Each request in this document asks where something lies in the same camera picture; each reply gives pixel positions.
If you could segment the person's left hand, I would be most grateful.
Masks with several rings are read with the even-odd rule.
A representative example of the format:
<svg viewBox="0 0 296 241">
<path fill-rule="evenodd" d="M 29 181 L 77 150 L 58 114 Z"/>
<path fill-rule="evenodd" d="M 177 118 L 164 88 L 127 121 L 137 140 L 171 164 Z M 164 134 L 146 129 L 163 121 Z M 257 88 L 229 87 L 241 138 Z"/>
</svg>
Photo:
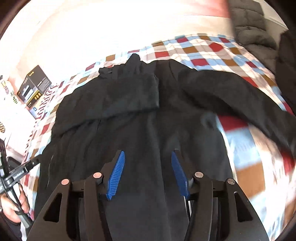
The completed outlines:
<svg viewBox="0 0 296 241">
<path fill-rule="evenodd" d="M 18 186 L 20 190 L 19 201 L 21 203 L 22 210 L 24 211 L 24 213 L 28 214 L 30 210 L 28 198 L 23 191 L 22 185 L 19 184 Z M 16 214 L 16 211 L 18 211 L 17 206 L 7 197 L 6 194 L 1 195 L 1 206 L 4 215 L 8 218 L 8 220 L 17 224 L 21 223 L 20 218 Z"/>
</svg>

